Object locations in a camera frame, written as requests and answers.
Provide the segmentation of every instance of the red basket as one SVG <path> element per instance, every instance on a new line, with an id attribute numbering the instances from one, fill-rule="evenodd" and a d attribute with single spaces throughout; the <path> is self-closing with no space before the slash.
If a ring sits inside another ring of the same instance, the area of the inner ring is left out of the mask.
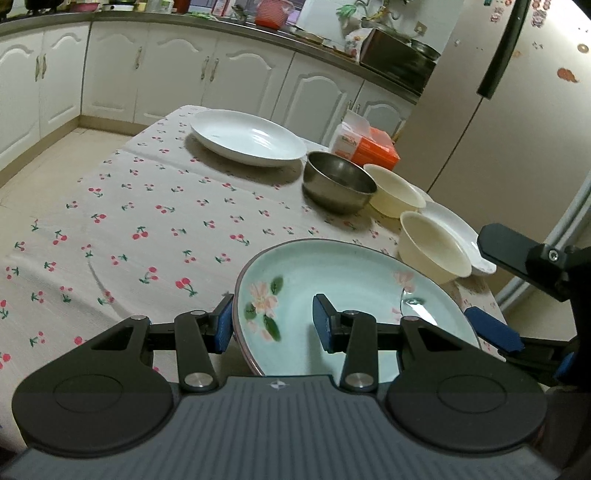
<path id="1" fill-rule="evenodd" d="M 288 0 L 261 0 L 256 10 L 255 23 L 279 30 L 294 10 L 294 4 Z"/>

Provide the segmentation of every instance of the kitchen cabinet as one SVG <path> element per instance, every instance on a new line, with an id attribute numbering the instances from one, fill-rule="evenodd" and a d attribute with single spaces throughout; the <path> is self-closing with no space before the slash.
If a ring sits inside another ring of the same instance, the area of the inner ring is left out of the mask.
<path id="1" fill-rule="evenodd" d="M 40 139 L 43 32 L 0 40 L 0 169 Z"/>
<path id="2" fill-rule="evenodd" d="M 218 36 L 211 30 L 150 24 L 139 68 L 135 123 L 151 125 L 180 106 L 201 104 Z"/>
<path id="3" fill-rule="evenodd" d="M 86 55 L 83 115 L 134 121 L 135 99 L 141 78 L 139 66 L 147 38 L 148 24 L 145 23 L 115 21 L 93 24 Z M 176 80 L 171 76 L 168 81 Z"/>
<path id="4" fill-rule="evenodd" d="M 270 119 L 292 58 L 293 52 L 285 48 L 221 36 L 202 105 Z"/>
<path id="5" fill-rule="evenodd" d="M 80 115 L 82 77 L 89 24 L 46 30 L 40 58 L 41 137 Z"/>
<path id="6" fill-rule="evenodd" d="M 365 81 L 353 111 L 366 118 L 369 124 L 393 136 L 413 111 L 413 105 L 389 91 Z"/>
<path id="7" fill-rule="evenodd" d="M 295 54 L 271 119 L 300 137 L 327 145 L 362 83 L 352 73 Z"/>

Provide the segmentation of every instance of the blue gripper pad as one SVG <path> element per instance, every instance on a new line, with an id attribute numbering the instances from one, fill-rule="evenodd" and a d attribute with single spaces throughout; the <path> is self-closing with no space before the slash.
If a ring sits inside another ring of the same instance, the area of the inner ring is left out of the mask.
<path id="1" fill-rule="evenodd" d="M 507 353 L 517 353 L 525 348 L 519 333 L 480 308 L 470 307 L 464 311 L 464 315 L 476 334 L 498 349 Z"/>
<path id="2" fill-rule="evenodd" d="M 314 320 L 314 327 L 322 343 L 322 348 L 328 353 L 334 353 L 332 344 L 332 335 L 330 333 L 330 317 L 322 306 L 318 295 L 314 295 L 312 300 L 312 318 Z"/>
<path id="3" fill-rule="evenodd" d="M 234 327 L 232 326 L 232 303 L 229 302 L 217 318 L 217 331 L 214 337 L 215 353 L 224 353 L 228 348 L 230 338 L 232 338 L 232 333 L 234 332 Z"/>

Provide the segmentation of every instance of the countertop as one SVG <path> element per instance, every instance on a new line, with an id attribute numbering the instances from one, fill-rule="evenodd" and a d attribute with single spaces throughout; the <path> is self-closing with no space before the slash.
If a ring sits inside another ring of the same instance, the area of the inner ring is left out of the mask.
<path id="1" fill-rule="evenodd" d="M 260 28 L 253 24 L 241 24 L 231 19 L 220 21 L 206 20 L 192 17 L 191 15 L 154 14 L 145 12 L 85 12 L 85 13 L 57 13 L 44 14 L 35 17 L 19 17 L 0 23 L 0 38 L 6 35 L 19 34 L 38 28 L 53 27 L 78 22 L 97 21 L 127 21 L 127 22 L 151 22 L 159 24 L 185 25 L 189 27 L 204 28 L 225 32 L 241 37 L 253 38 L 273 45 L 288 48 L 303 53 L 312 58 L 325 61 L 335 67 L 351 72 L 364 80 L 372 82 L 399 97 L 416 104 L 419 95 L 407 89 L 402 83 L 396 83 L 377 72 L 373 72 L 356 64 L 347 57 L 334 53 L 327 47 L 308 43 L 298 37 L 282 31 Z"/>

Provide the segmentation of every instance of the metal screw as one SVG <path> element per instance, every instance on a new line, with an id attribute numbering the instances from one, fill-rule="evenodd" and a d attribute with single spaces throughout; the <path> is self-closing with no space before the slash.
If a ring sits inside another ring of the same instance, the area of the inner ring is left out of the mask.
<path id="1" fill-rule="evenodd" d="M 185 383 L 189 387 L 203 388 L 208 387 L 213 382 L 213 377 L 204 372 L 193 372 L 185 377 Z"/>
<path id="2" fill-rule="evenodd" d="M 371 375 L 357 372 L 347 375 L 345 383 L 353 388 L 366 388 L 374 383 L 374 378 Z"/>

